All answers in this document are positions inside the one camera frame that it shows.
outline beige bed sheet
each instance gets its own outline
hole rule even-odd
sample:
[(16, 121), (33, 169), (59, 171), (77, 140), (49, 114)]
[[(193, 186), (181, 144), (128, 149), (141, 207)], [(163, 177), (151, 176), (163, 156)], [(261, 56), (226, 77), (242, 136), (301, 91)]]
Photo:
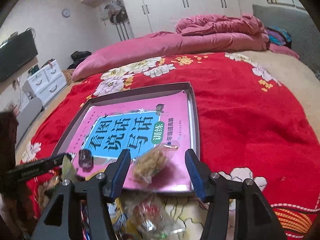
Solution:
[[(302, 62), (294, 57), (276, 54), (271, 51), (239, 52), (266, 68), (272, 75), (284, 84), (295, 95), (304, 108), (307, 119), (320, 140), (320, 82), (314, 73)], [(28, 135), (21, 143), (16, 153), (16, 163), (20, 164), (22, 153), (27, 143), (36, 133), (41, 123), (51, 114), (51, 112), (67, 96), (76, 82), (65, 88), (46, 108), (44, 113), (36, 120)]]

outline round clock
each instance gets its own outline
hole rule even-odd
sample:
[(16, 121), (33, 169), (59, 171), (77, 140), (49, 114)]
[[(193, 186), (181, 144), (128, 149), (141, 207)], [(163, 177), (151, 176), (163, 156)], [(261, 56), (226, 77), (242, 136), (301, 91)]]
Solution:
[(65, 18), (69, 18), (70, 17), (70, 10), (69, 9), (63, 9), (62, 10), (62, 16)]

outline red blanket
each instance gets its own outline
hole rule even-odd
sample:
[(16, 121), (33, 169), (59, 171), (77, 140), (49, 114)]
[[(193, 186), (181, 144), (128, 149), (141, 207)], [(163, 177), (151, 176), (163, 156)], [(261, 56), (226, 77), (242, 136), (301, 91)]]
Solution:
[[(49, 157), (87, 99), (174, 82), (190, 82), (194, 88), (201, 161), (228, 179), (254, 179), (287, 235), (303, 237), (320, 210), (319, 142), (292, 93), (239, 55), (157, 57), (91, 76), (74, 86), (44, 121), (23, 161)], [(39, 186), (51, 176), (27, 183), (36, 217)]]

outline wall-mounted tv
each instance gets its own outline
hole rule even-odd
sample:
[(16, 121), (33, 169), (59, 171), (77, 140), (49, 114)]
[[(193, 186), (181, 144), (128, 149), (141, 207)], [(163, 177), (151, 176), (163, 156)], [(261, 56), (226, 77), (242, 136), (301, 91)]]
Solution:
[(0, 48), (0, 82), (5, 81), (36, 55), (38, 51), (31, 30), (10, 38)]

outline green label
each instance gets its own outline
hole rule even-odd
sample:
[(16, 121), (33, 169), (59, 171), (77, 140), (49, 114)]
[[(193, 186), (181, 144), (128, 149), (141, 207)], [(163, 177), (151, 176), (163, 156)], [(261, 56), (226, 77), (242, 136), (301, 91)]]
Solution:
[(153, 127), (152, 140), (153, 144), (159, 144), (162, 142), (164, 132), (164, 122), (156, 122)]

